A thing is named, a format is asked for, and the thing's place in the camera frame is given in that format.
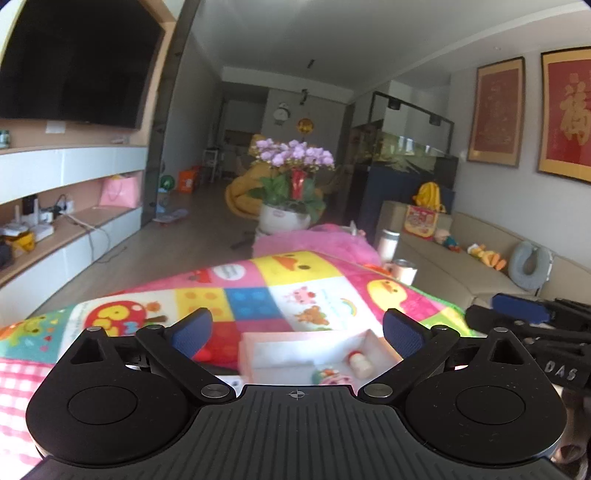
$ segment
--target black circular pad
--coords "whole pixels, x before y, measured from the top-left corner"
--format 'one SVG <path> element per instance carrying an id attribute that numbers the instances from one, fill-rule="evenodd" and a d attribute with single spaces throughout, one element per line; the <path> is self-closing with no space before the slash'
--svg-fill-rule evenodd
<path id="1" fill-rule="evenodd" d="M 420 382 L 404 408 L 412 431 L 464 463 L 512 465 L 546 455 L 562 434 L 566 413 L 544 374 L 524 374 L 522 367 L 489 362 Z"/>
<path id="2" fill-rule="evenodd" d="M 170 380 L 99 361 L 52 370 L 27 407 L 39 451 L 78 465 L 146 457 L 186 426 L 189 405 Z"/>
<path id="3" fill-rule="evenodd" d="M 92 387 L 78 392 L 68 405 L 70 414 L 82 423 L 108 425 L 129 417 L 138 397 L 121 387 Z"/>
<path id="4" fill-rule="evenodd" d="M 456 407 L 467 419 L 485 425 L 512 422 L 525 411 L 525 403 L 518 394 L 490 385 L 464 390 L 456 397 Z"/>

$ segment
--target white box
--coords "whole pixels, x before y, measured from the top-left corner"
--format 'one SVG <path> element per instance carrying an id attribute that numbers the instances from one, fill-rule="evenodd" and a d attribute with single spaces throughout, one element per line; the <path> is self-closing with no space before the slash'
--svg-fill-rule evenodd
<path id="1" fill-rule="evenodd" d="M 353 351 L 374 366 L 370 378 L 356 378 L 347 362 Z M 353 390 L 380 376 L 402 358 L 373 331 L 244 333 L 239 345 L 239 370 L 245 384 L 314 385 L 313 376 L 325 368 L 351 377 Z"/>

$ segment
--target cable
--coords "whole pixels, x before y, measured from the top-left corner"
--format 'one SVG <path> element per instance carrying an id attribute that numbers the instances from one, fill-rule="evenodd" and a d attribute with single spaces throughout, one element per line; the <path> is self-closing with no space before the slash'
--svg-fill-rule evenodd
<path id="1" fill-rule="evenodd" d="M 109 232 L 107 232 L 107 230 L 101 228 L 101 227 L 96 227 L 94 225 L 91 225 L 89 223 L 83 222 L 82 220 L 76 218 L 75 216 L 71 215 L 70 213 L 63 213 L 63 216 L 69 218 L 70 220 L 72 220 L 73 222 L 77 223 L 78 225 L 80 225 L 81 227 L 83 227 L 84 229 L 91 229 L 91 230 L 96 230 L 96 231 L 100 231 L 103 232 L 106 237 L 107 237 L 107 249 L 105 251 L 108 252 L 109 250 L 111 250 L 111 236 L 109 235 Z M 88 232 L 88 241 L 90 242 L 90 251 L 91 251 L 91 255 L 92 255 L 92 261 L 95 262 L 96 259 L 95 258 L 95 246 L 92 242 L 92 236 L 90 234 L 91 232 Z"/>
<path id="2" fill-rule="evenodd" d="M 96 227 L 96 226 L 91 225 L 89 223 L 83 222 L 82 220 L 74 217 L 73 215 L 71 215 L 69 213 L 64 213 L 63 215 L 65 217 L 67 217 L 70 221 L 72 221 L 75 224 L 81 226 L 88 233 L 88 241 L 90 243 L 90 255 L 92 257 L 92 261 L 93 262 L 100 263 L 100 264 L 109 263 L 115 257 L 118 257 L 123 252 L 125 252 L 125 250 L 127 250 L 127 246 L 124 246 L 121 250 L 119 250 L 117 253 L 111 255 L 108 259 L 106 259 L 106 260 L 96 260 L 95 259 L 95 245 L 94 245 L 94 242 L 92 241 L 92 236 L 91 236 L 92 230 L 101 231 L 101 232 L 103 232 L 106 235 L 106 237 L 107 237 L 107 249 L 105 251 L 105 255 L 106 255 L 107 252 L 109 252 L 111 250 L 111 245 L 112 245 L 111 236 L 109 235 L 109 232 L 107 232 L 106 230 L 104 230 L 101 227 Z"/>

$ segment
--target green leaves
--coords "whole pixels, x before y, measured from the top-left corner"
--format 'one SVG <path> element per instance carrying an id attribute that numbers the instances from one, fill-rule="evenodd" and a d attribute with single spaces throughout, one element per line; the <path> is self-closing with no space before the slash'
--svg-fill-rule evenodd
<path id="1" fill-rule="evenodd" d="M 310 200 L 314 200 L 316 198 L 316 193 L 314 192 L 315 188 L 314 188 L 314 180 L 312 179 L 305 179 L 304 180 L 304 186 L 302 188 L 301 191 L 301 196 L 302 199 L 305 202 L 308 202 Z"/>
<path id="2" fill-rule="evenodd" d="M 312 223 L 316 223 L 320 219 L 320 214 L 324 211 L 324 202 L 318 197 L 314 196 L 314 199 L 304 202 L 306 206 L 306 212 L 310 215 Z"/>
<path id="3" fill-rule="evenodd" d="M 254 199 L 263 199 L 265 197 L 265 189 L 263 187 L 257 187 L 255 189 L 248 190 L 248 196 Z"/>
<path id="4" fill-rule="evenodd" d="M 271 207 L 282 208 L 291 212 L 307 213 L 316 223 L 324 211 L 324 202 L 316 196 L 314 180 L 305 179 L 302 186 L 302 199 L 294 200 L 290 195 L 290 180 L 285 173 L 275 178 L 262 177 L 259 179 L 262 187 L 248 191 L 252 198 L 261 199 Z"/>

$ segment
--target crosshair marking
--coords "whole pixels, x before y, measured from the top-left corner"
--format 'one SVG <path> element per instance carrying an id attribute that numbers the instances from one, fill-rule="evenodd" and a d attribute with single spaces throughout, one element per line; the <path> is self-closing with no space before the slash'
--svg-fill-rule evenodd
<path id="1" fill-rule="evenodd" d="M 289 392 L 288 395 L 291 398 L 295 398 L 296 400 L 299 400 L 299 399 L 303 398 L 304 396 L 306 396 L 306 394 L 304 392 L 302 392 L 302 390 L 294 390 L 293 392 Z"/>

